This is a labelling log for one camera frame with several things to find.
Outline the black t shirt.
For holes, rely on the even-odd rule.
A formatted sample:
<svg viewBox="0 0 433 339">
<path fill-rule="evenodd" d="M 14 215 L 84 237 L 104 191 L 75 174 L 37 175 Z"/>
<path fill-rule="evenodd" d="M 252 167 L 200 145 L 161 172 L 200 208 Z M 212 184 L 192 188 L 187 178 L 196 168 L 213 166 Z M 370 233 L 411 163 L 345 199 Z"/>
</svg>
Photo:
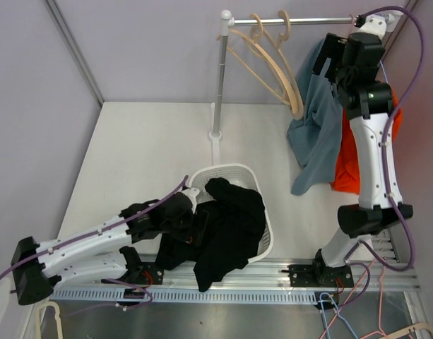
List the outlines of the black t shirt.
<svg viewBox="0 0 433 339">
<path fill-rule="evenodd" d="M 266 214 L 260 193 L 212 178 L 205 190 L 213 198 L 197 205 L 196 221 L 206 229 L 199 247 L 179 242 L 164 234 L 155 264 L 173 270 L 185 261 L 194 261 L 198 290 L 206 292 L 214 282 L 234 269 L 243 269 L 258 253 L 266 228 Z"/>
</svg>

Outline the beige wooden hanger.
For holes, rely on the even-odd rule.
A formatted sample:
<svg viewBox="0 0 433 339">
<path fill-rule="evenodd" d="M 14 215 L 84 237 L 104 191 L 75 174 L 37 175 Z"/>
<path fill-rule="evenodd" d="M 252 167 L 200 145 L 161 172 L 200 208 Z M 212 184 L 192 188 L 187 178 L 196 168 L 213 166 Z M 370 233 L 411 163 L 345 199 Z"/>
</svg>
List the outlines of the beige wooden hanger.
<svg viewBox="0 0 433 339">
<path fill-rule="evenodd" d="M 298 120 L 304 115 L 304 103 L 298 88 L 295 73 L 282 51 L 283 43 L 287 42 L 291 36 L 290 17 L 285 10 L 280 10 L 278 12 L 278 17 L 284 21 L 285 31 L 280 32 L 275 39 L 265 28 L 263 29 L 262 34 L 262 36 L 268 40 L 271 48 L 278 55 L 278 58 L 283 65 L 283 67 L 281 67 L 278 61 L 275 61 L 275 66 L 271 64 L 274 77 L 278 84 L 278 89 L 274 90 L 273 93 L 283 104 L 290 108 L 293 118 Z"/>
<path fill-rule="evenodd" d="M 249 18 L 262 19 L 256 13 L 251 13 Z M 274 39 L 280 32 L 285 31 L 285 26 L 277 33 L 271 32 L 267 26 L 263 26 L 262 28 L 258 26 L 247 28 L 234 27 L 230 29 L 229 35 L 235 38 L 236 42 L 229 43 L 227 53 L 238 61 L 265 90 L 281 102 L 273 93 L 274 90 L 278 89 L 278 84 L 271 64 L 275 66 L 275 61 L 278 61 L 281 67 L 283 65 L 278 55 L 271 48 L 268 40 L 262 36 L 264 28 L 267 29 Z"/>
</svg>

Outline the blue grey t shirt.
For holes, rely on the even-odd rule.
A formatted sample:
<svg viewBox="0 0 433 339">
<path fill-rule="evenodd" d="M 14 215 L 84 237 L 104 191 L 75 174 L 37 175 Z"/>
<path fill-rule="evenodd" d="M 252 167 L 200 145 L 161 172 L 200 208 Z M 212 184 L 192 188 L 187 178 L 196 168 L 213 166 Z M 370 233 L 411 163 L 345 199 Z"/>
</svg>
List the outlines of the blue grey t shirt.
<svg viewBox="0 0 433 339">
<path fill-rule="evenodd" d="M 332 182 L 336 177 L 336 162 L 342 139 L 343 108 L 334 84 L 324 73 L 330 64 L 326 60 L 322 72 L 312 72 L 323 42 L 308 53 L 296 80 L 304 104 L 303 117 L 293 119 L 287 130 L 287 140 L 302 168 L 291 187 L 291 194 L 301 196 L 314 184 Z"/>
</svg>

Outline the orange t shirt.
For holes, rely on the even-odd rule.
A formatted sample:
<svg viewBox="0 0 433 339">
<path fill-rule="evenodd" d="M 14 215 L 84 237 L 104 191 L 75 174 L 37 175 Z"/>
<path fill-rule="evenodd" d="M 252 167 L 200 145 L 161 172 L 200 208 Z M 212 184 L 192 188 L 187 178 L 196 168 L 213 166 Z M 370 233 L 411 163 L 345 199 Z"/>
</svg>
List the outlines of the orange t shirt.
<svg viewBox="0 0 433 339">
<path fill-rule="evenodd" d="M 331 187 L 335 191 L 349 194 L 360 194 L 360 170 L 357 158 L 355 138 L 350 129 L 350 123 L 343 110 L 342 139 L 335 170 L 335 179 Z"/>
</svg>

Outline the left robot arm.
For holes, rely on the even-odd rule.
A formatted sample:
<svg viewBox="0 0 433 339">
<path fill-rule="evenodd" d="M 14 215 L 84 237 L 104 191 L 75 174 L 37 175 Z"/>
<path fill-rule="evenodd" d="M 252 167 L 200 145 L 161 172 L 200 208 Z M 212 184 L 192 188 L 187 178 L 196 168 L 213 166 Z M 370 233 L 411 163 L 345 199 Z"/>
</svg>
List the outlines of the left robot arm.
<svg viewBox="0 0 433 339">
<path fill-rule="evenodd" d="M 188 188 L 161 200 L 134 203 L 107 222 L 65 239 L 20 240 L 11 261 L 18 303 L 35 304 L 63 286 L 93 280 L 135 283 L 143 263 L 134 244 L 160 234 L 193 240 L 199 193 Z"/>
</svg>

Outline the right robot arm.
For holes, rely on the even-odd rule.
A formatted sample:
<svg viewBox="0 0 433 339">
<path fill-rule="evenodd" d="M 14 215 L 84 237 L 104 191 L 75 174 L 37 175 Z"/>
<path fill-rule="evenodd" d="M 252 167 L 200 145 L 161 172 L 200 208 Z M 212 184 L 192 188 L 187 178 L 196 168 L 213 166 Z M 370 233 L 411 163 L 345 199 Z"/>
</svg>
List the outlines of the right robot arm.
<svg viewBox="0 0 433 339">
<path fill-rule="evenodd" d="M 348 259 L 361 244 L 413 216 L 403 203 L 393 162 L 393 93 L 389 84 L 376 79 L 385 52 L 380 37 L 355 32 L 347 38 L 326 35 L 312 72 L 336 85 L 355 139 L 360 169 L 360 194 L 354 205 L 337 212 L 339 228 L 312 261 L 312 279 L 329 285 L 343 277 Z"/>
</svg>

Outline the beige hanger bottom right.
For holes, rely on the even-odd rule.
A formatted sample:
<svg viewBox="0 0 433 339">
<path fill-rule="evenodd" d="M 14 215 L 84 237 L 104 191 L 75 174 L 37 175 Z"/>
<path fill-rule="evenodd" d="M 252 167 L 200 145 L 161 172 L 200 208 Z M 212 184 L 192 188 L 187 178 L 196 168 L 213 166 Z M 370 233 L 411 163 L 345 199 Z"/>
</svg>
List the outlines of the beige hanger bottom right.
<svg viewBox="0 0 433 339">
<path fill-rule="evenodd" d="M 427 331 L 430 334 L 430 337 L 433 338 L 433 326 L 423 322 L 415 323 L 411 326 L 406 326 L 405 328 L 402 328 L 398 331 L 387 334 L 386 337 L 396 339 L 409 335 L 416 331 Z"/>
</svg>

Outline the white metal clothes rack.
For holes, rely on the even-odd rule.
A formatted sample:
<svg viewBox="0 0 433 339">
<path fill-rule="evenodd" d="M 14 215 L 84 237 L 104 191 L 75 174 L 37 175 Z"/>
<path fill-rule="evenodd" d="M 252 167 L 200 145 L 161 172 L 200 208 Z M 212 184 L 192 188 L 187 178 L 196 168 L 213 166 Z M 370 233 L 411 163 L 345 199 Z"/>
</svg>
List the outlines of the white metal clothes rack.
<svg viewBox="0 0 433 339">
<path fill-rule="evenodd" d="M 402 18 L 404 10 L 413 11 L 417 5 L 416 1 L 408 1 L 404 6 L 385 6 L 374 10 L 374 14 L 385 17 L 387 23 L 386 29 L 386 51 L 389 52 L 393 43 L 400 34 L 405 19 Z M 330 25 L 330 24 L 350 24 L 350 17 L 339 18 L 290 18 L 290 24 L 293 25 Z M 230 29 L 234 27 L 260 27 L 285 25 L 284 21 L 277 18 L 268 19 L 236 19 L 231 11 L 225 9 L 220 14 L 220 34 L 217 40 L 220 42 L 218 57 L 218 77 L 217 77 L 217 95 L 215 102 L 210 104 L 210 113 L 213 119 L 209 140 L 211 144 L 211 160 L 213 165 L 219 165 L 220 160 L 220 142 L 223 133 L 220 130 L 220 118 L 223 102 L 223 86 L 225 78 L 225 63 L 227 56 L 228 37 Z"/>
</svg>

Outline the aluminium rail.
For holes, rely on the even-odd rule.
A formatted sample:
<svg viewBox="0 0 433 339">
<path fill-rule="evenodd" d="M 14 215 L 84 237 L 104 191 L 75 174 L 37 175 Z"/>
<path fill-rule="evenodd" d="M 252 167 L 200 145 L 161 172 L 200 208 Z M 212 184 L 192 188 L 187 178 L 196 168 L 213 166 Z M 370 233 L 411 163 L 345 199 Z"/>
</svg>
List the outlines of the aluminium rail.
<svg viewBox="0 0 433 339">
<path fill-rule="evenodd" d="M 291 264 L 310 264 L 310 260 L 285 262 L 280 259 L 264 258 L 250 263 L 243 269 L 235 269 L 226 274 L 220 282 L 214 282 L 210 290 L 315 290 L 315 291 L 360 291 L 380 289 L 378 278 L 383 266 L 373 263 L 369 272 L 363 277 L 357 287 L 292 287 L 287 273 L 282 273 Z M 356 284 L 363 273 L 366 273 L 365 262 L 360 262 L 351 268 Z M 194 263 L 185 262 L 174 270 L 163 270 L 164 278 L 161 285 L 149 285 L 151 288 L 190 289 L 197 290 L 198 284 L 194 273 Z M 420 284 L 413 269 L 406 272 L 395 272 L 386 268 L 383 279 L 384 289 L 403 292 L 419 290 Z"/>
</svg>

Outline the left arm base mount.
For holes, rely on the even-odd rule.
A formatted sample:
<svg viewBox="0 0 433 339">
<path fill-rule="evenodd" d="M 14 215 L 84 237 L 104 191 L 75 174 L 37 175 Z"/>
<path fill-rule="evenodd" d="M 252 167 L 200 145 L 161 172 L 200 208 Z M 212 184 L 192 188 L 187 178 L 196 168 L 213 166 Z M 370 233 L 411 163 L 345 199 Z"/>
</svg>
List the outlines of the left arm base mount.
<svg viewBox="0 0 433 339">
<path fill-rule="evenodd" d="M 109 278 L 135 285 L 161 285 L 164 278 L 164 271 L 153 262 L 134 268 L 127 268 L 125 263 L 106 262 L 104 267 L 110 269 Z"/>
</svg>

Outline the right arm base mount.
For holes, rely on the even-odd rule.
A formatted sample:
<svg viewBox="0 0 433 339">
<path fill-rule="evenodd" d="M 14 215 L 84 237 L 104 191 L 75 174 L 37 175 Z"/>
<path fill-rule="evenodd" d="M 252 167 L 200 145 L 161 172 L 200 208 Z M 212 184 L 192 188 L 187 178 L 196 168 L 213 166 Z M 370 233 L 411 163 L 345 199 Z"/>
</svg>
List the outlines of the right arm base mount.
<svg viewBox="0 0 433 339">
<path fill-rule="evenodd" d="M 331 268 L 323 262 L 313 260 L 310 264 L 291 264 L 282 273 L 287 273 L 292 287 L 354 287 L 349 266 Z"/>
</svg>

